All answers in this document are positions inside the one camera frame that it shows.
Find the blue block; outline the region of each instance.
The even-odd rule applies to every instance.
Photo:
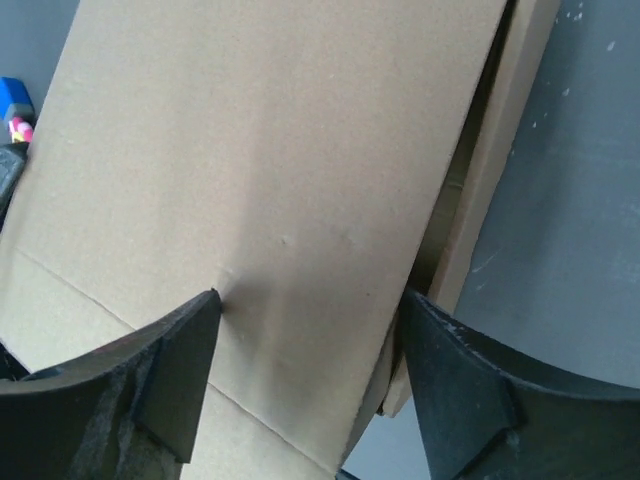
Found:
[[[0,77],[0,118],[6,124],[16,115],[33,120],[35,112],[29,93],[17,78]]]

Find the black object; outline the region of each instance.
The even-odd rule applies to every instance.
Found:
[[[221,303],[200,294],[87,355],[0,381],[0,476],[177,479],[191,459]]]
[[[417,293],[400,322],[432,480],[640,478],[640,390],[537,361]]]
[[[0,146],[0,230],[18,179],[27,164],[26,142]]]

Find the pink toy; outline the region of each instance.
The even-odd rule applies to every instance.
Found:
[[[9,121],[9,132],[11,133],[11,141],[13,143],[30,143],[33,138],[33,127],[20,117],[13,117]]]

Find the brown cardboard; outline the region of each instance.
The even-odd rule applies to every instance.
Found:
[[[0,242],[5,344],[42,368],[214,286],[183,477],[331,478],[503,6],[83,0]]]
[[[474,100],[470,109],[452,160],[450,181],[445,183],[438,199],[439,215],[434,212],[429,222],[420,248],[422,254],[418,255],[412,272],[414,286],[428,292],[429,298],[447,311],[454,311],[462,292],[482,222],[509,155],[559,5],[560,0],[513,2],[508,33],[489,85],[492,88],[481,82],[477,95],[486,101],[476,105]],[[477,136],[475,133],[465,136],[467,127],[477,129]],[[449,234],[444,243],[446,231]],[[410,396],[407,366],[401,359],[384,401],[384,414],[394,416]]]

